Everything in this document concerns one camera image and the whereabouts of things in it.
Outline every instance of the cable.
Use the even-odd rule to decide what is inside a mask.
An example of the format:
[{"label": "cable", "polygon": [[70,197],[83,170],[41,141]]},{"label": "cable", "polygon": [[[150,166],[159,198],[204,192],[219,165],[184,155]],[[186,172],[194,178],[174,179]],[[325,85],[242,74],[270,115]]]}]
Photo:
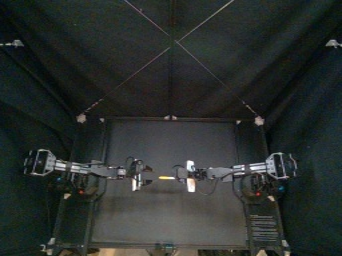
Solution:
[{"label": "cable", "polygon": [[127,78],[118,86],[115,86],[114,89],[112,89],[110,92],[107,92],[107,93],[104,94],[104,96],[103,96],[98,101],[95,101],[95,102],[92,103],[92,105],[82,112],[82,114],[90,112],[90,111],[100,104],[100,102],[104,101],[106,98],[108,98],[108,96],[114,93],[114,91],[116,91],[116,90],[118,90],[118,89],[142,72],[142,70],[144,70],[146,67],[148,67],[148,66],[155,62],[156,59],[159,59],[159,57],[160,57],[168,50],[170,50],[170,47],[166,48],[166,49],[143,65],[143,67],[139,68],[139,70],[135,71],[135,72],[128,76],[128,78]]},{"label": "cable", "polygon": [[[195,183],[196,183],[196,178],[195,178],[195,176],[194,176],[192,173],[191,173],[191,176],[192,176],[192,179],[194,179],[194,181],[195,181]],[[212,188],[212,190],[210,191],[210,193],[204,193],[204,192],[200,191],[199,188],[196,188],[196,191],[199,192],[199,194],[202,194],[203,196],[210,196],[210,195],[212,195],[214,192],[215,192],[215,190],[216,190],[216,187],[218,187],[218,182],[219,182],[219,179],[215,180],[214,188]]]},{"label": "cable", "polygon": [[235,197],[241,200],[241,202],[245,203],[243,200],[242,200],[242,195],[238,195],[237,190],[235,190],[235,186],[234,186],[234,184],[235,184],[235,179],[233,180],[231,183],[233,183],[233,184],[231,184],[233,193],[234,193]]},{"label": "cable", "polygon": [[128,156],[127,158],[126,158],[126,161],[124,161],[124,168],[126,168],[126,170],[128,170],[128,168],[131,167],[131,165],[132,165],[132,163],[134,163],[134,160],[135,160],[135,158],[132,157],[132,156]]},{"label": "cable", "polygon": [[229,89],[231,95],[241,101],[243,106],[251,111],[251,113],[255,116],[261,116],[257,111],[251,108],[251,106],[246,103],[246,101],[233,92],[233,89],[230,86],[219,79],[219,77],[212,73],[212,71],[208,69],[208,67],[200,62],[200,60],[195,57],[195,55],[187,50],[187,48],[179,43],[179,41],[175,41],[175,43],[180,46],[180,48],[186,51],[186,53],[192,57],[192,59],[198,62],[198,64],[206,69],[206,71],[211,74],[211,76],[216,79],[216,81]]},{"label": "cable", "polygon": [[48,235],[52,237],[52,230],[51,230],[51,211],[49,211],[49,201],[48,201],[48,185],[45,191],[45,207],[47,207],[47,217],[48,217]]}]

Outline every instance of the wire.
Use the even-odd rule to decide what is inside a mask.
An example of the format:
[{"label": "wire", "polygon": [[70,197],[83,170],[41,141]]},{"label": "wire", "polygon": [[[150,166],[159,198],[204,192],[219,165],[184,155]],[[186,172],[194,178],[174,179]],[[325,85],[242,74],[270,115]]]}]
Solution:
[{"label": "wire", "polygon": [[219,10],[216,11],[216,12],[214,12],[214,14],[211,14],[210,15],[210,17],[204,20],[204,21],[202,21],[200,23],[199,23],[199,25],[178,40],[179,42],[208,21],[208,20],[211,20],[212,18],[214,18],[214,16],[215,15],[218,15],[222,11],[223,11],[223,9],[226,9],[226,7],[234,2],[235,0],[231,0],[229,3],[226,3],[224,5],[223,5],[223,7],[220,7],[219,8]]},{"label": "wire", "polygon": [[48,217],[48,235],[52,236],[52,230],[51,230],[51,211],[49,211],[49,200],[48,200],[48,185],[47,185],[47,191],[45,191],[45,207],[47,207],[47,217]]},{"label": "wire", "polygon": [[251,108],[251,106],[246,103],[246,101],[233,92],[231,87],[219,79],[219,77],[214,74],[214,72],[208,69],[208,67],[200,62],[200,60],[195,57],[195,55],[188,51],[188,49],[180,44],[179,41],[175,43],[180,46],[180,48],[186,51],[186,53],[192,57],[192,59],[198,62],[198,64],[206,69],[206,71],[211,74],[211,76],[216,79],[216,81],[229,89],[231,95],[241,101],[243,106],[251,111],[255,116],[261,116],[257,111]]},{"label": "wire", "polygon": [[241,200],[241,202],[245,203],[242,200],[242,195],[238,195],[238,193],[237,193],[234,184],[235,184],[235,179],[233,180],[233,185],[231,185],[233,193],[234,193],[235,197]]},{"label": "wire", "polygon": [[166,48],[144,65],[142,68],[139,68],[139,70],[136,70],[130,76],[128,78],[118,85],[114,87],[114,89],[107,92],[104,94],[104,96],[92,103],[92,105],[82,112],[82,114],[90,112],[99,104],[102,101],[104,101],[106,98],[108,98],[108,96],[114,93],[114,91],[116,91],[144,69],[146,67],[148,67],[155,61],[156,59],[159,59],[159,57],[170,50],[170,47]]},{"label": "wire", "polygon": [[134,160],[135,160],[135,158],[132,157],[132,156],[128,156],[127,158],[126,158],[126,161],[124,161],[124,168],[126,168],[126,170],[131,167],[131,165],[132,165],[132,163],[134,163]]},{"label": "wire", "polygon": [[[192,179],[194,179],[194,181],[195,181],[195,183],[196,183],[196,178],[195,178],[195,176],[194,176],[192,173],[191,173],[191,176],[192,176]],[[218,187],[218,182],[219,182],[219,179],[215,180],[214,188],[212,188],[212,190],[211,190],[208,193],[202,192],[200,189],[196,188],[196,191],[199,192],[199,194],[202,194],[203,196],[210,196],[210,195],[212,195],[214,192],[215,192],[215,190],[216,190],[216,187]]]}]

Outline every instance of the black panel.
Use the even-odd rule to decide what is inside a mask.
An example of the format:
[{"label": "black panel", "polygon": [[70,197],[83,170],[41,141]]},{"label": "black panel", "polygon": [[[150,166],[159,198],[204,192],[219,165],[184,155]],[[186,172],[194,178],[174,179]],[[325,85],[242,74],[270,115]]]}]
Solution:
[{"label": "black panel", "polygon": [[[111,126],[107,162],[143,159],[154,170],[172,175],[187,159],[196,167],[235,163],[231,123],[116,121]],[[210,192],[214,183],[198,190]],[[131,191],[130,181],[108,181],[99,203],[92,242],[112,244],[171,243],[195,246],[245,246],[243,209],[230,183],[219,183],[211,196],[188,193],[176,181],[158,181]]]}]

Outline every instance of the metal frame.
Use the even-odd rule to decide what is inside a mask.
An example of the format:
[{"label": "metal frame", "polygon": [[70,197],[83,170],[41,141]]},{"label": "metal frame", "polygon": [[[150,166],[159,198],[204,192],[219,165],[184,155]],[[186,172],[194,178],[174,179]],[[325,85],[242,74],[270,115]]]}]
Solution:
[{"label": "metal frame", "polygon": [[[114,119],[115,120],[142,120],[140,118],[138,118],[138,119],[136,118],[128,118],[128,119],[126,119],[126,118],[114,118]],[[265,158],[266,158],[266,156],[267,156],[267,147],[266,147],[266,143],[263,143],[263,141],[265,141],[263,130],[262,130],[262,127],[255,126],[255,128],[261,129],[259,130],[261,131],[259,141],[261,141],[261,145],[262,145],[261,151],[263,152]],[[106,155],[106,147],[107,147],[107,141],[106,141],[106,133],[107,132],[108,132],[107,130],[103,131],[103,141],[100,143],[102,146],[104,147],[103,150],[102,150],[102,157],[103,158],[104,158],[104,155]],[[239,134],[239,132],[237,132],[235,133],[235,138],[241,139],[241,136],[242,135]],[[239,158],[241,156],[239,156],[239,148],[238,147],[239,147],[239,145],[237,144],[237,153],[238,153],[237,156]],[[104,183],[102,185],[102,189],[103,189],[103,192],[104,192],[106,180],[104,180]],[[49,246],[49,248],[47,248],[47,249],[51,249],[51,248],[55,249],[53,254],[51,254],[51,255],[53,255],[53,256],[59,255],[59,253],[62,252],[62,250],[64,248],[78,250],[80,255],[86,256],[88,248],[156,249],[156,248],[164,248],[164,247],[170,246],[170,245],[166,245],[166,244],[130,244],[130,243],[127,244],[127,243],[107,243],[107,242],[94,243],[94,242],[91,242],[92,226],[94,226],[94,211],[96,209],[96,203],[98,203],[99,197],[100,197],[100,195],[96,195],[96,197],[94,197],[91,200],[84,202],[84,203],[88,204],[88,207],[87,207],[88,208],[88,213],[87,213],[87,219],[86,219],[87,224],[86,224],[86,229],[84,229],[84,237],[83,237],[82,242],[79,244],[71,244],[67,241],[60,240],[60,232],[63,232],[60,230],[60,228],[62,228],[62,222],[63,222],[66,208],[67,208],[66,200],[62,199],[60,206],[59,206],[58,220],[56,220],[56,225],[55,225],[55,230],[53,230],[55,242]],[[283,227],[282,227],[282,222],[281,222],[279,207],[278,207],[277,201],[271,202],[271,203],[267,203],[267,207],[270,207],[270,209],[271,209],[270,212],[269,212],[269,216],[271,216],[271,218],[277,222],[277,233],[278,233],[275,242],[273,244],[269,243],[267,246],[265,246],[265,243],[259,243],[258,241],[255,241],[255,239],[253,239],[253,237],[254,237],[253,228],[254,227],[253,227],[253,218],[251,218],[251,215],[255,214],[255,207],[258,208],[258,207],[266,207],[266,206],[263,204],[261,204],[259,206],[255,206],[255,204],[251,204],[251,203],[249,203],[243,200],[242,200],[242,203],[243,203],[243,208],[245,208],[246,231],[247,231],[247,237],[249,237],[249,239],[246,240],[246,246],[234,246],[234,245],[233,246],[211,246],[211,245],[198,246],[198,245],[191,245],[191,244],[175,244],[175,245],[172,245],[172,247],[174,248],[204,249],[204,250],[239,250],[239,251],[250,250],[251,255],[257,255],[261,249],[266,249],[266,250],[275,251],[281,255],[281,253],[283,253],[283,250],[285,250],[285,247],[282,246],[285,238],[283,238]]]}]

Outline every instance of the white object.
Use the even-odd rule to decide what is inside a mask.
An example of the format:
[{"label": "white object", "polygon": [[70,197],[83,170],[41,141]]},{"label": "white object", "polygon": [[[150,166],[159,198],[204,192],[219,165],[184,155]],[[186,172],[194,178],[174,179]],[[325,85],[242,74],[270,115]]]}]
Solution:
[{"label": "white object", "polygon": [[196,191],[196,183],[195,180],[191,178],[187,178],[187,192],[194,193]]},{"label": "white object", "polygon": [[338,43],[338,41],[335,39],[330,39],[329,42],[326,43],[326,47],[342,47],[342,44]]},{"label": "white object", "polygon": [[64,196],[63,196],[64,200],[67,200],[70,197],[71,197],[70,193],[66,193]]},{"label": "white object", "polygon": [[274,196],[267,196],[271,202],[275,202]]},{"label": "white object", "polygon": [[265,119],[261,117],[261,116],[258,116],[258,117],[255,117],[255,122],[254,122],[258,126],[261,126],[261,125],[263,125],[265,124]]},{"label": "white object", "polygon": [[84,115],[84,113],[76,116],[76,120],[78,120],[78,123],[82,123],[82,124],[87,121],[87,116]]},{"label": "white object", "polygon": [[195,163],[191,160],[187,160],[187,171],[194,172]]}]

